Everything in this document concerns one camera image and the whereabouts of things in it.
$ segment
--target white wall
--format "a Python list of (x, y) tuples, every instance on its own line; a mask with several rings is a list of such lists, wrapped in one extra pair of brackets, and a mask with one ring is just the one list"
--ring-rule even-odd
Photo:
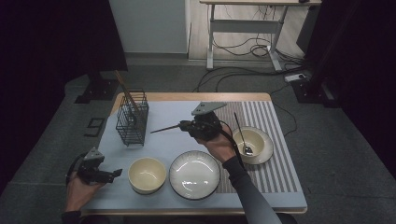
[(188, 52), (190, 0), (109, 2), (124, 52)]

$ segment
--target striped placemat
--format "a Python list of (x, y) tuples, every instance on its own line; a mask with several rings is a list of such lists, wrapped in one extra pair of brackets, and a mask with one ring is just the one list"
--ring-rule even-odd
[[(274, 142), (274, 154), (269, 161), (258, 165), (245, 164), (257, 189), (261, 193), (302, 191), (272, 102), (225, 103), (227, 106), (215, 111), (220, 120), (228, 123), (233, 130), (237, 129), (233, 116), (235, 112), (241, 126), (259, 128), (268, 133)], [(228, 172), (221, 168), (220, 171), (220, 183), (216, 193), (235, 193), (228, 179)]]

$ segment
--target table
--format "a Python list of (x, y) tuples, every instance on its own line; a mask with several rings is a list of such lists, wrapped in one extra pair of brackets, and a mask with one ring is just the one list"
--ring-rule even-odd
[[(276, 44), (282, 31), (288, 8), (319, 6), (321, 0), (310, 0), (306, 3), (299, 3), (298, 0), (200, 0), (200, 3), (211, 6), (209, 25), (209, 46), (207, 48), (206, 68), (213, 69), (213, 33), (253, 33), (253, 34), (274, 34), (271, 46), (268, 46), (268, 54), (276, 71), (281, 71), (276, 50)], [(243, 5), (243, 6), (283, 6), (283, 12), (279, 21), (246, 21), (246, 20), (216, 20), (216, 5)]]
[(146, 141), (143, 146), (125, 146), (116, 131), (117, 113), (123, 93), (119, 94), (107, 119), (99, 151), (105, 155), (100, 170), (112, 172), (123, 169), (121, 176), (112, 184), (102, 187), (82, 209), (83, 215), (238, 215), (243, 214), (236, 192), (231, 188), (226, 171), (222, 168), (220, 183), (209, 197), (190, 201), (178, 196), (172, 189), (169, 178), (163, 186), (150, 195), (135, 193), (128, 180), (130, 164), (142, 157), (162, 161), (169, 170), (172, 161), (188, 150), (206, 148), (180, 129), (161, 133), (151, 131), (178, 124), (183, 119), (193, 119), (191, 111), (201, 101), (226, 102), (216, 110), (221, 120), (233, 129), (233, 112), (240, 124), (256, 126), (267, 132), (275, 144), (274, 156), (261, 165), (247, 165), (253, 183), (262, 192), (276, 212), (304, 213), (306, 200), (295, 172), (289, 150), (279, 127), (274, 106), (267, 93), (203, 93), (203, 92), (147, 92), (149, 112)]

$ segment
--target black wire rack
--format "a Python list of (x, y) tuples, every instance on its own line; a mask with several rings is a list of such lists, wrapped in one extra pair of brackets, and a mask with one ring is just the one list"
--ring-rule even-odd
[(130, 90), (131, 97), (123, 96), (117, 114), (116, 129), (123, 144), (145, 144), (149, 104), (143, 90)]

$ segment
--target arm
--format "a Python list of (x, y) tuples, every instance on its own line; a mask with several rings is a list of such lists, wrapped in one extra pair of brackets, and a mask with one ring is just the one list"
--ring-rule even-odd
[[(223, 127), (223, 130), (230, 134), (230, 130), (226, 127)], [(207, 142), (201, 139), (196, 139), (196, 141), (204, 145), (230, 174), (230, 181), (238, 194), (248, 223), (281, 224), (271, 205), (251, 182), (248, 172), (239, 164), (232, 144), (225, 136), (220, 134)]]
[(66, 208), (62, 214), (62, 223), (78, 224), (79, 217), (81, 216), (79, 210), (84, 204), (90, 201), (96, 191), (103, 185), (103, 183), (87, 185), (83, 183), (76, 172), (74, 172), (67, 185)]

